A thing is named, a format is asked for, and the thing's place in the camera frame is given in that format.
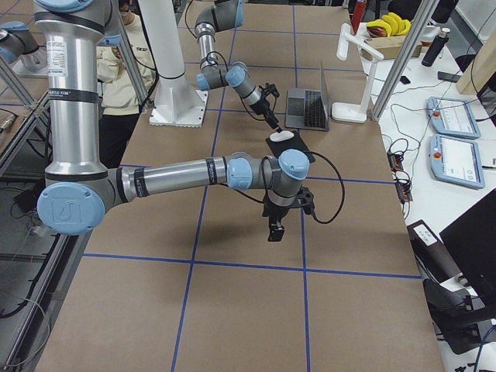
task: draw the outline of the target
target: black monitor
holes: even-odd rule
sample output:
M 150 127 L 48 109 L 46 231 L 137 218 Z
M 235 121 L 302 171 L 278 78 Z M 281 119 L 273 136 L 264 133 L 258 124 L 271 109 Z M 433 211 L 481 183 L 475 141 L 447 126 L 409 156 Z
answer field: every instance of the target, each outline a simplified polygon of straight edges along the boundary
M 440 233 L 444 245 L 477 292 L 447 293 L 426 281 L 429 310 L 454 353 L 464 353 L 481 343 L 496 318 L 496 189 L 463 213 Z

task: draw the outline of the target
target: label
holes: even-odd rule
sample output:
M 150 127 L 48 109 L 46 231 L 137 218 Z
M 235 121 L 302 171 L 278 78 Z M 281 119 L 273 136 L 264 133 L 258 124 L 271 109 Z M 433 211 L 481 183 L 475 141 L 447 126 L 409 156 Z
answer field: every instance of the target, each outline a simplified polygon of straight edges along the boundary
M 431 234 L 430 231 L 427 230 L 425 225 L 418 225 L 413 228 L 420 239 L 426 244 L 426 246 L 431 246 L 434 243 L 437 243 L 437 239 Z
M 213 157 L 207 157 L 208 182 L 209 184 L 217 184 L 217 170 L 215 169 L 215 161 Z
M 62 78 L 69 76 L 67 71 L 67 43 L 65 41 L 47 41 L 46 51 L 49 76 Z

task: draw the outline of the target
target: white mouse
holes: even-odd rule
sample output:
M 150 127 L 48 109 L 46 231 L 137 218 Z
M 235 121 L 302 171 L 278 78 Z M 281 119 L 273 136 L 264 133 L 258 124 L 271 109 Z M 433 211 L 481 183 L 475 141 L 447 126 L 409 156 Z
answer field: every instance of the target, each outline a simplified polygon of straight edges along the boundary
M 293 132 L 290 132 L 289 130 L 283 130 L 281 132 L 274 132 L 270 135 L 270 140 L 272 142 L 282 142 L 285 140 L 290 140 L 293 138 L 295 134 Z

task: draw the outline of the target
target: banana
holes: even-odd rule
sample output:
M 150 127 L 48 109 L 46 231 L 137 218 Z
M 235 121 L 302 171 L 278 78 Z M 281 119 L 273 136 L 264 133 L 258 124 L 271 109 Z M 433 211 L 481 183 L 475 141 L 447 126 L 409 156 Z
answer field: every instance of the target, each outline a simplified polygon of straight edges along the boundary
M 389 37 L 391 36 L 391 33 L 393 32 L 393 29 L 389 25 L 389 23 L 383 21 L 382 19 L 376 19 L 375 21 L 370 21 L 367 24 L 367 28 L 370 27 L 381 27 L 386 30 L 386 36 Z
M 389 23 L 389 26 L 391 26 L 391 36 L 396 35 L 398 33 L 399 28 L 400 28 L 398 21 L 388 14 L 384 14 L 381 18 L 386 23 Z
M 403 31 L 398 33 L 398 36 L 406 35 L 408 33 L 408 31 L 410 31 L 410 28 L 412 27 L 412 24 L 407 19 L 403 19 L 403 23 L 405 24 L 405 29 L 403 29 Z
M 396 22 L 398 23 L 399 33 L 405 29 L 405 24 L 403 23 L 403 19 L 401 19 L 401 17 L 398 14 L 389 12 L 387 15 L 393 17 L 396 20 Z

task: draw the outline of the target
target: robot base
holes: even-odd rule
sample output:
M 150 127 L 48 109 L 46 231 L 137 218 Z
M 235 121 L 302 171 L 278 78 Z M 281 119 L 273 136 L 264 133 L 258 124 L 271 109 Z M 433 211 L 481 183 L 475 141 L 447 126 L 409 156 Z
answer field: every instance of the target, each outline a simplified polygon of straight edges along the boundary
M 159 86 L 150 125 L 199 128 L 207 98 L 208 92 L 193 89 L 186 80 L 174 86 Z

